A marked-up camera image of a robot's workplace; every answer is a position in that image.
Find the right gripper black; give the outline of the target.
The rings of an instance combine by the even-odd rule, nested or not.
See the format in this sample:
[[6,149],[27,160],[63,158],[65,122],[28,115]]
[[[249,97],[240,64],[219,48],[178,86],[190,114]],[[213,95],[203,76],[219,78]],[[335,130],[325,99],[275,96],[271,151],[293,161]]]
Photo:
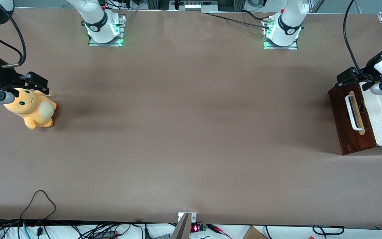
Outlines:
[[50,96],[49,89],[44,92],[38,90],[38,88],[48,88],[48,80],[41,77],[35,72],[28,72],[27,84],[20,79],[21,74],[18,74],[14,68],[3,68],[6,62],[0,59],[0,91],[14,91],[19,92],[19,96],[31,96],[35,94],[37,96]]

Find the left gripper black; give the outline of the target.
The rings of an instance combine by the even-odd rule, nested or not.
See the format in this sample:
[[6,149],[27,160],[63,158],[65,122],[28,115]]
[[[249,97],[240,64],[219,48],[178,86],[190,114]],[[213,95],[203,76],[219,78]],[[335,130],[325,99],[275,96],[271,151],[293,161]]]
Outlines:
[[382,56],[382,51],[373,56],[367,61],[364,67],[359,67],[355,61],[355,67],[350,67],[344,70],[341,74],[338,74],[337,83],[335,84],[335,89],[340,90],[347,85],[361,83],[361,82],[382,82],[382,74],[377,71],[374,66],[380,60]]

